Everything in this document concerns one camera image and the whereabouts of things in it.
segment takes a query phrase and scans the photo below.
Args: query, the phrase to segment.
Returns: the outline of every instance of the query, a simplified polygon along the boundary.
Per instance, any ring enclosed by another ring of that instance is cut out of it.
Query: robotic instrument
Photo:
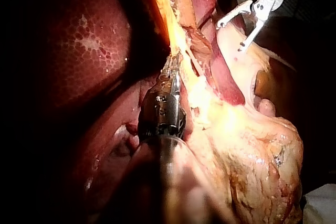
[[[225,27],[226,24],[238,14],[250,14],[255,17],[255,28],[250,35],[240,43],[238,51],[245,52],[254,38],[258,35],[265,22],[268,19],[269,13],[278,9],[284,0],[247,0],[235,9],[229,12],[226,16],[217,22],[217,29]]]

